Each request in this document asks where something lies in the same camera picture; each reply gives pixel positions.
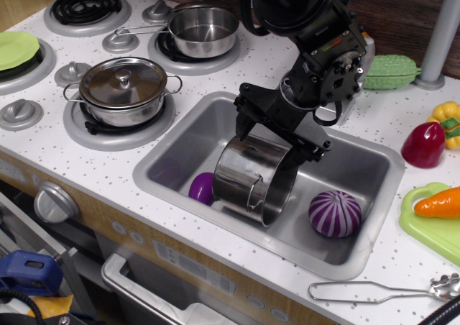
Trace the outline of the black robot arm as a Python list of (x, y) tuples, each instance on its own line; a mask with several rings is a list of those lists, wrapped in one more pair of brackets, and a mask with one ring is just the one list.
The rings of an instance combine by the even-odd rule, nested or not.
[(290, 144), (283, 170), (319, 161), (331, 144), (323, 128), (337, 123), (316, 110), (342, 103), (359, 93), (366, 41), (349, 0), (239, 0), (245, 28), (256, 36), (273, 33), (291, 40), (299, 51), (276, 89), (241, 84), (235, 99), (236, 136), (246, 139), (262, 124)]

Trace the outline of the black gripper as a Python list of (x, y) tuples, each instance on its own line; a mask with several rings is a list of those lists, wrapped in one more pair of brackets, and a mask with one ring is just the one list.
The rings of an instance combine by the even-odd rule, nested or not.
[(331, 149), (325, 129), (305, 109), (292, 106), (280, 89), (243, 83), (234, 101), (236, 137), (243, 141), (256, 124), (261, 124), (291, 145), (281, 170), (298, 168), (304, 162), (318, 162)]

